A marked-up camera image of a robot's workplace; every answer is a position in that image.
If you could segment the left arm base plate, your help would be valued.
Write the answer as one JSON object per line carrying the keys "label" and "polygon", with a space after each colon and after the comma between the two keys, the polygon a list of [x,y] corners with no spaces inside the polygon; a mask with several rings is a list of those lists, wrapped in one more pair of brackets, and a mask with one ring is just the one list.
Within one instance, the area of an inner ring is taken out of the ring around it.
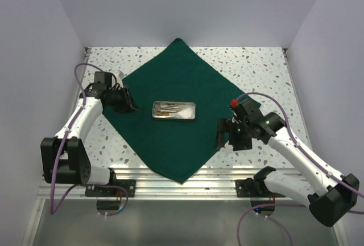
{"label": "left arm base plate", "polygon": [[114,179],[111,184],[87,186],[85,190],[86,197],[129,197],[135,196],[136,190],[135,179]]}

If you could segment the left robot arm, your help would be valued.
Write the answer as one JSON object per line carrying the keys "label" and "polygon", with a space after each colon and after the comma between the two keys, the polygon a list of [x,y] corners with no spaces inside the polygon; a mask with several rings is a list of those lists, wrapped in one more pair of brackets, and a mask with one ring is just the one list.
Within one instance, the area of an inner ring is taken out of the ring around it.
{"label": "left robot arm", "polygon": [[75,111],[55,136],[44,138],[40,144],[43,177],[47,183],[98,185],[105,196],[117,192],[118,182],[112,178],[110,168],[92,166],[84,141],[95,120],[104,109],[118,114],[138,110],[127,86],[114,88],[89,88],[79,95]]}

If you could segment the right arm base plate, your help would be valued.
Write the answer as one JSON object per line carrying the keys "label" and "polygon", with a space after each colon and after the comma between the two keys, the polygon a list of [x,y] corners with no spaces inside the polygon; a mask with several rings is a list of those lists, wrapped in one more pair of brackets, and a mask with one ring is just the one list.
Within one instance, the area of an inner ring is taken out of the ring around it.
{"label": "right arm base plate", "polygon": [[236,180],[235,190],[238,198],[285,198],[282,194],[269,191],[263,181],[252,178]]}

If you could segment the stainless steel tray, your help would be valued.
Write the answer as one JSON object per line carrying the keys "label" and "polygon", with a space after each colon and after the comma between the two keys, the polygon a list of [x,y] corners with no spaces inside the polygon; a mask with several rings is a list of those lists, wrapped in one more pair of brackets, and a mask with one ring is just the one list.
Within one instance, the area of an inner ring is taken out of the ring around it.
{"label": "stainless steel tray", "polygon": [[196,104],[193,102],[155,101],[152,117],[155,119],[194,120]]}

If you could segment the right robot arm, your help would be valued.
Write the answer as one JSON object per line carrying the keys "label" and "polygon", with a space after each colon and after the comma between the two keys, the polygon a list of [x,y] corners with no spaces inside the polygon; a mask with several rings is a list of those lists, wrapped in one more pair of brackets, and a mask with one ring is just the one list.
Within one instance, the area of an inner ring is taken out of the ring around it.
{"label": "right robot arm", "polygon": [[224,137],[235,151],[250,150],[257,139],[276,150],[305,178],[289,177],[278,169],[266,166],[252,178],[236,182],[237,195],[286,196],[309,208],[316,220],[326,227],[334,226],[357,203],[355,190],[359,180],[353,175],[342,175],[290,132],[286,122],[277,114],[257,122],[218,120],[216,147],[222,147]]}

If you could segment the green surgical cloth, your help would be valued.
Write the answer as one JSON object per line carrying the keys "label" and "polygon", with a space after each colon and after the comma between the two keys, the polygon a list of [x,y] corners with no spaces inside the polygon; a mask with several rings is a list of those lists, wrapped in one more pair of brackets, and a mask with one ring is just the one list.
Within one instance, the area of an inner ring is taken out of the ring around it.
{"label": "green surgical cloth", "polygon": [[[217,123],[230,118],[229,104],[242,91],[181,40],[127,75],[138,110],[128,114],[107,108],[103,114],[144,164],[155,173],[183,183],[215,153]],[[157,120],[156,101],[196,105],[194,120]]]}

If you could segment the steel scissors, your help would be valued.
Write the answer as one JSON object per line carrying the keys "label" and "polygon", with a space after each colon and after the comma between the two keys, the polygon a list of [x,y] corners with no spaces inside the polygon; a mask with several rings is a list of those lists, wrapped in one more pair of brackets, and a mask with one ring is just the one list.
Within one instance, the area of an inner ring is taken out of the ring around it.
{"label": "steel scissors", "polygon": [[171,113],[177,113],[181,107],[173,103],[158,103],[154,107],[154,113],[157,116],[168,116]]}

